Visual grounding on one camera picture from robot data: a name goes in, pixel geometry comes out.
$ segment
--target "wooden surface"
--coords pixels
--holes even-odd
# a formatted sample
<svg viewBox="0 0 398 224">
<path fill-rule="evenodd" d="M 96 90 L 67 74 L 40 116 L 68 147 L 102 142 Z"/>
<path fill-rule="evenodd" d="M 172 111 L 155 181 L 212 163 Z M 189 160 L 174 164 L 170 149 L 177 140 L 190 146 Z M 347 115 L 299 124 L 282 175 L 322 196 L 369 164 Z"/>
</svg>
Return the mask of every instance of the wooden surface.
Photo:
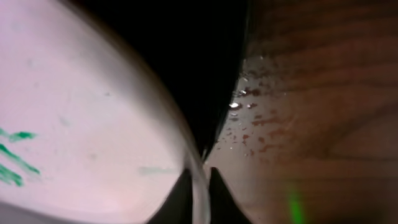
<svg viewBox="0 0 398 224">
<path fill-rule="evenodd" d="M 254 223 L 397 223 L 398 2 L 257 0 L 208 166 Z"/>
</svg>

